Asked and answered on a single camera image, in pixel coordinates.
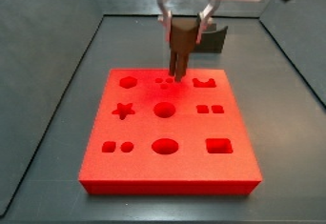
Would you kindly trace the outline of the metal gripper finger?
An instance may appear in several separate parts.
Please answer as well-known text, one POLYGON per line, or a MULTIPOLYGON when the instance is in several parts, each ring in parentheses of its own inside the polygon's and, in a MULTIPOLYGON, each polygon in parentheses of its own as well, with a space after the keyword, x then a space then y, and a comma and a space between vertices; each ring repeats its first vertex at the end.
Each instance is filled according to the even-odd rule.
POLYGON ((158 17, 158 21, 166 28, 166 40, 171 39, 171 23, 173 23, 173 12, 166 7, 167 0, 157 0, 158 7, 162 14, 158 17))
POLYGON ((201 25, 198 30, 197 43, 202 42, 203 32, 209 27, 209 25, 211 24, 211 20, 213 20, 211 16, 214 12, 218 10, 219 6, 221 6, 221 0, 207 0, 207 5, 199 13, 201 25))

